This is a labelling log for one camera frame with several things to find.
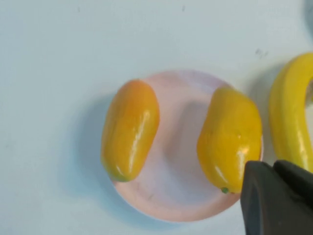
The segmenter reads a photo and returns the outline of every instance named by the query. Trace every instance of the toy banana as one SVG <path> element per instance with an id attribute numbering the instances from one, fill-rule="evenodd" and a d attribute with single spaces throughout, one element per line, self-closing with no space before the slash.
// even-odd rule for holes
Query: toy banana
<path id="1" fill-rule="evenodd" d="M 313 101 L 313 53 L 291 60 L 278 74 L 269 96 L 269 123 L 274 150 L 313 172 L 313 151 L 305 107 Z"/>

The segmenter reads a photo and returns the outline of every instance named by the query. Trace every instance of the light blue background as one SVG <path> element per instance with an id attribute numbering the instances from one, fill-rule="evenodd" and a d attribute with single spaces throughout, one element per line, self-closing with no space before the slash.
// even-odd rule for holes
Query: light blue background
<path id="1" fill-rule="evenodd" d="M 126 205 L 99 161 L 106 107 L 131 78 L 207 71 L 258 104 L 272 162 L 268 91 L 285 62 L 312 49 L 310 4 L 0 0 L 0 234 L 243 235 L 239 203 L 180 226 Z"/>

